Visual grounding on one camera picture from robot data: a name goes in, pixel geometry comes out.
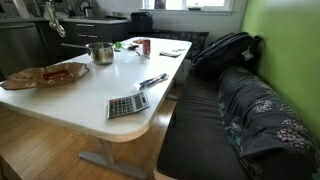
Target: black backpack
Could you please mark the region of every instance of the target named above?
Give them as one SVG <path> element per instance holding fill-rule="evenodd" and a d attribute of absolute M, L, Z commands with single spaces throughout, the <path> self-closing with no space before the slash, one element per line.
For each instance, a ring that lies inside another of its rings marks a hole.
<path fill-rule="evenodd" d="M 247 32 L 227 34 L 197 54 L 190 71 L 204 79 L 213 79 L 230 66 L 253 60 L 260 41 L 260 36 L 252 37 Z"/>

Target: red can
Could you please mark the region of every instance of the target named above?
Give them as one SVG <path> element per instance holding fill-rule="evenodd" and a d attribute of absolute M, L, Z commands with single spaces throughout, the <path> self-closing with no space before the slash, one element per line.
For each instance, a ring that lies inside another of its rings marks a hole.
<path fill-rule="evenodd" d="M 142 43 L 142 51 L 145 55 L 150 55 L 151 51 L 151 41 L 150 39 L 144 39 Z"/>

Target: calculator display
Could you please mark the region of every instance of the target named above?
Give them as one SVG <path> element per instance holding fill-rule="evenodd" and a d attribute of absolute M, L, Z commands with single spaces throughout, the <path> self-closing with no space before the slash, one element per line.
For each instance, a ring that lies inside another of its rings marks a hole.
<path fill-rule="evenodd" d="M 136 103 L 137 109 L 142 108 L 142 103 L 141 103 L 140 96 L 135 96 L 135 97 L 134 97 L 134 102 Z"/>

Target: metal table base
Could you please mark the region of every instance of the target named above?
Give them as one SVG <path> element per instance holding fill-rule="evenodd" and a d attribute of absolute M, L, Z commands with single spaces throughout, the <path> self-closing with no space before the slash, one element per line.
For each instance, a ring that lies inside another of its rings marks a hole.
<path fill-rule="evenodd" d="M 94 164 L 109 168 L 111 170 L 120 172 L 128 176 L 132 176 L 138 179 L 148 178 L 148 175 L 144 170 L 123 162 L 116 161 L 112 153 L 112 147 L 111 147 L 110 141 L 99 138 L 99 142 L 101 145 L 102 154 L 82 151 L 79 153 L 80 159 L 85 159 Z"/>

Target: brown plate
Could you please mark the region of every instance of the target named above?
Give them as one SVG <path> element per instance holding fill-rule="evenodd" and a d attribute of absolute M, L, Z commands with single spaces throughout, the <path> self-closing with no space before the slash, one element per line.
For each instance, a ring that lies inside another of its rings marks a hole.
<path fill-rule="evenodd" d="M 28 68 L 10 75 L 0 86 L 5 90 L 55 87 L 75 82 L 88 72 L 86 64 L 77 62 Z"/>

